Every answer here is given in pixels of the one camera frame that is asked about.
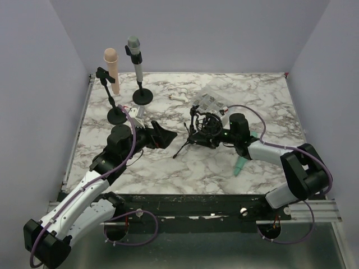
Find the black clip microphone stand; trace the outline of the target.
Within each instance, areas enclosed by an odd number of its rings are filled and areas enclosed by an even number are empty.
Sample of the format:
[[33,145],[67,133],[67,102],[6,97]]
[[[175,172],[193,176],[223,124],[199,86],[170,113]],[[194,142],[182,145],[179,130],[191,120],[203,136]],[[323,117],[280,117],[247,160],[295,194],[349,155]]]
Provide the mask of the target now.
[[101,67],[97,68],[95,75],[96,78],[100,79],[100,83],[105,88],[105,91],[108,95],[108,101],[112,107],[107,113],[108,122],[114,126],[119,124],[124,124],[127,121],[126,116],[124,112],[118,106],[116,106],[115,100],[111,96],[107,86],[107,82],[115,83],[116,80],[109,75],[108,71],[106,71]]

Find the mint green microphone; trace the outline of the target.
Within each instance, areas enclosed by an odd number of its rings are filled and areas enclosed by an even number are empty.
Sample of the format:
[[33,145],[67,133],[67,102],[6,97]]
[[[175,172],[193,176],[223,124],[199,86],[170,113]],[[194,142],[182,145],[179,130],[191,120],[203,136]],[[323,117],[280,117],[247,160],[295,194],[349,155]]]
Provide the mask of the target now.
[[239,173],[242,171],[243,167],[245,166],[245,163],[247,162],[247,159],[245,159],[242,156],[239,156],[233,169],[233,175],[236,177],[239,175]]

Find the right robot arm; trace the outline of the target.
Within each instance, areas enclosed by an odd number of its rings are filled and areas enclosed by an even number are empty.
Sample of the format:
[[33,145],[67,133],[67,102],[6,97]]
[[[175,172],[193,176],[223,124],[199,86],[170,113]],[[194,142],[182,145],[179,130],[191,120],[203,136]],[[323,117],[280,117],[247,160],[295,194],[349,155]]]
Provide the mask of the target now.
[[209,135],[214,146],[220,142],[234,146],[239,156],[248,160],[264,161],[283,169],[286,182],[265,195],[258,205],[259,215],[266,220],[278,213],[278,208],[304,201],[320,191],[329,192],[333,177],[313,145],[283,146],[264,142],[250,134],[248,121],[241,113],[229,116],[229,128],[221,123],[209,123]]

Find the peach pink microphone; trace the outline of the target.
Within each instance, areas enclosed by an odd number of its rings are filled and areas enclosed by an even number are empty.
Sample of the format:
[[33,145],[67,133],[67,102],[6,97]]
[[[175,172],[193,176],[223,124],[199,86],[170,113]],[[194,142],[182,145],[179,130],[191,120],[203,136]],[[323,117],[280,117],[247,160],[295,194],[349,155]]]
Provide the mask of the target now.
[[109,75],[115,79],[115,82],[111,83],[112,91],[115,95],[119,95],[119,81],[118,81],[118,54],[113,48],[107,48],[104,51],[104,60],[108,67]]

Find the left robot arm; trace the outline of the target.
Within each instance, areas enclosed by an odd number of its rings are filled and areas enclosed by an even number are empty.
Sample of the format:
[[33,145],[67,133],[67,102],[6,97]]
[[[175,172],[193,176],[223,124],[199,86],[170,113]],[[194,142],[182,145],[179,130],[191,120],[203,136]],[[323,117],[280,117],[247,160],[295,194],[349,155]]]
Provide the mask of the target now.
[[121,124],[114,126],[104,150],[94,158],[80,183],[51,212],[39,221],[30,219],[24,226],[25,248],[34,259],[48,268],[59,267],[72,247],[86,233],[103,221],[119,221],[124,216],[121,200],[106,194],[95,201],[126,170],[127,162],[144,147],[166,149],[177,133],[152,121],[152,127],[136,128]]

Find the black shock mount tripod stand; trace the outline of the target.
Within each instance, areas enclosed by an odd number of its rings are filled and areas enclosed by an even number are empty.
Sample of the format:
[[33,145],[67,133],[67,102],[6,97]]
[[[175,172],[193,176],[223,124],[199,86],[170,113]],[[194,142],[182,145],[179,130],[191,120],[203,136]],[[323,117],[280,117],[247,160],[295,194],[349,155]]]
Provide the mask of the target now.
[[173,155],[175,159],[179,152],[187,145],[200,145],[210,149],[219,146],[219,142],[215,142],[215,138],[220,135],[223,130],[221,118],[210,112],[199,112],[198,105],[193,105],[190,109],[191,123],[187,129],[188,138],[181,148]]

